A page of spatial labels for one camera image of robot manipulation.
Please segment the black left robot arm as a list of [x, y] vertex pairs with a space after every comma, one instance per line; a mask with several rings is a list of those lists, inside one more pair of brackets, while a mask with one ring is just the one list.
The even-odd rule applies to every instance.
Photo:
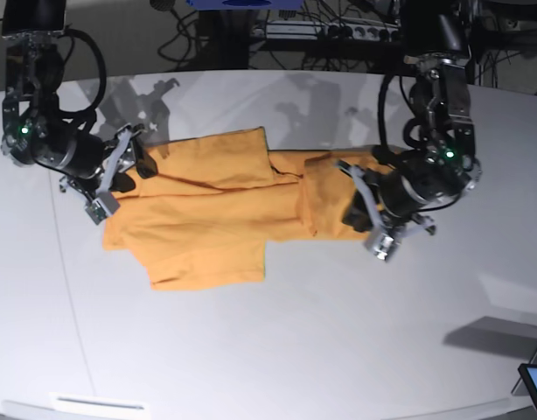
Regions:
[[395, 152], [387, 141], [385, 101], [396, 76], [388, 73], [380, 84], [380, 142], [372, 155], [390, 171], [336, 163], [356, 188], [343, 222], [365, 233], [365, 248], [383, 262], [410, 235], [434, 235], [430, 213], [455, 205], [482, 175], [465, 69], [471, 59], [466, 33], [471, 7], [466, 1], [398, 1], [395, 6], [402, 62], [417, 72], [403, 95], [413, 114], [402, 133], [407, 149]]

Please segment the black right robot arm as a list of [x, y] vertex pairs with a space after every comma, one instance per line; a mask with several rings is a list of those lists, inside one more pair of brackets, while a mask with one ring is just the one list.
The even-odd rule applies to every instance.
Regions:
[[[2, 153], [17, 165], [38, 165], [61, 174], [59, 189], [77, 192], [88, 216], [101, 224], [120, 208], [115, 194], [135, 189], [129, 170], [136, 170], [141, 179], [158, 174], [156, 161], [140, 141], [144, 126], [126, 124], [109, 140], [92, 134], [106, 93], [106, 63], [88, 33], [66, 25], [66, 2], [6, 2], [2, 37], [8, 43]], [[97, 65], [95, 98], [77, 111], [59, 105], [67, 63], [57, 45], [62, 38], [85, 43]]]

